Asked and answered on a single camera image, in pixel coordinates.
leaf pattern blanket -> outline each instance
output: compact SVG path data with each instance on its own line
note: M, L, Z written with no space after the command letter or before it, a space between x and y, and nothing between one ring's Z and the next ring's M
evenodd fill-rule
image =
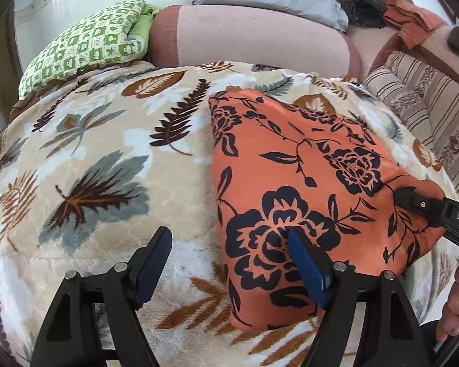
M160 364L300 365L321 316L267 332L242 333L228 323L208 105L228 87L361 120L412 175L456 199L436 157L353 79L237 62L157 69L139 61L83 74L23 112L1 140L0 344L12 360L29 364L68 269L103 273L165 225L174 235L172 254L138 313ZM441 239L407 271L420 321L458 253ZM358 309L343 365L354 361L363 305ZM112 347L101 308L98 321L104 347Z

human hand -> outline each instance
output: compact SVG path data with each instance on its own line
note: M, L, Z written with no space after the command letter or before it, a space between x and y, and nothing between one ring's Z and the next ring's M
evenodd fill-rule
M459 334L459 267L454 274L455 283L449 293L449 298L442 309L442 318L437 324L435 336L437 341L444 342L449 335Z

blue gripper pad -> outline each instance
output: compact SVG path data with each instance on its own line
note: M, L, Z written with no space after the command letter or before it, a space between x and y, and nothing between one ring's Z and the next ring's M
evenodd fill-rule
M297 232L293 229L289 231L287 236L287 249L294 259L294 263L308 291L309 297L323 310L326 310L329 299L324 275L316 265L314 259L308 254Z

striped cushion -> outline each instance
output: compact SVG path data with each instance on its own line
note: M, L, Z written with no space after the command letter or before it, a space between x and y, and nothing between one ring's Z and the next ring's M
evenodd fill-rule
M400 51L364 84L441 158L459 193L459 84Z
M412 91L385 66L372 72L366 82L366 87L401 119L421 143L426 144L432 139L427 105L418 92Z

orange cloth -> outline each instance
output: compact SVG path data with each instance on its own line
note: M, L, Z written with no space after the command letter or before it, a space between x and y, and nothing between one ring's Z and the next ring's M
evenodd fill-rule
M332 261L373 276L403 273L444 234L394 204L399 187L438 199L443 191L408 174L362 123L254 89L226 90L209 105L234 327L272 329L318 312L287 251L291 229Z
M446 25L438 15L406 0L387 0L384 19L401 30L399 36L408 48L416 47L429 38L436 29Z

